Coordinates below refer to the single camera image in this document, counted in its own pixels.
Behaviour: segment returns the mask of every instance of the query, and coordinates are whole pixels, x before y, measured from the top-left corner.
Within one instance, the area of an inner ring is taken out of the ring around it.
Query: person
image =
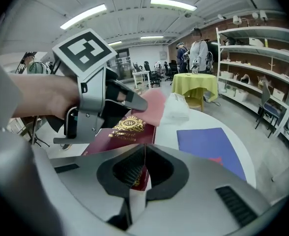
[[[206,73],[206,58],[208,55],[207,43],[202,40],[202,32],[199,28],[192,29],[193,44],[190,48],[190,70],[198,67],[198,73]]]
[[[80,103],[77,82],[71,77],[44,74],[9,74],[9,77],[22,93],[13,118],[56,116],[64,120],[68,109]],[[117,101],[125,99],[126,95],[119,92]]]
[[[184,43],[179,42],[176,45],[178,48],[177,51],[177,66],[179,65],[179,73],[188,73],[187,71],[187,62],[185,61],[184,54],[188,51],[187,47],[184,46]]]
[[[23,57],[23,63],[27,68],[27,74],[48,74],[50,73],[46,69],[46,65],[42,62],[36,62],[33,53],[26,53]]]

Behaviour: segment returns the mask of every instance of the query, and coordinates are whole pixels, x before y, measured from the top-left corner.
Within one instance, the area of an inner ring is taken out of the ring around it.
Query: round table
[[[217,77],[210,74],[179,73],[173,78],[172,92],[184,95],[190,107],[201,106],[203,112],[203,93],[209,91],[208,101],[218,97]]]
[[[255,169],[246,147],[232,130],[207,114],[190,109],[189,121],[185,122],[172,121],[167,123],[167,119],[162,117],[160,126],[156,127],[154,144],[178,149],[177,130],[206,128],[222,128],[224,130],[241,163],[247,182],[255,188]]]

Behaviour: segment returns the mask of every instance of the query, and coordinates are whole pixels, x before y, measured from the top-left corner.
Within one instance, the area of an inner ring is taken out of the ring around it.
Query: white table
[[[222,122],[205,113],[193,109],[190,109],[189,121],[178,121],[177,123],[167,122],[167,119],[165,119],[165,117],[162,117],[160,126],[156,128],[154,143],[174,149],[178,149],[176,133],[177,130],[222,128],[237,154],[237,157],[244,170],[247,182],[252,187],[256,188],[255,169],[246,147],[238,138],[238,136]]]
[[[133,73],[133,76],[134,76],[134,82],[135,82],[135,87],[138,88],[137,86],[137,82],[136,82],[136,76],[138,75],[144,75],[146,74],[148,76],[148,83],[149,83],[149,88],[151,88],[151,83],[150,83],[150,76],[149,76],[149,73],[150,71],[142,71],[142,72],[136,72],[136,73]]]

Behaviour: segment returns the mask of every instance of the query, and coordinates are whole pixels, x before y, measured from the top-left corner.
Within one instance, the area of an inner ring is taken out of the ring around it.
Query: yellow tablecloth
[[[172,92],[185,97],[201,98],[205,91],[210,91],[209,101],[218,97],[217,78],[210,74],[175,74],[173,78]]]

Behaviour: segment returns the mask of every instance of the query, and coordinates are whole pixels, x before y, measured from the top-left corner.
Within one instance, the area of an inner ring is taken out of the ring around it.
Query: blue folder
[[[178,130],[177,140],[179,150],[213,160],[246,181],[237,154],[222,128]]]

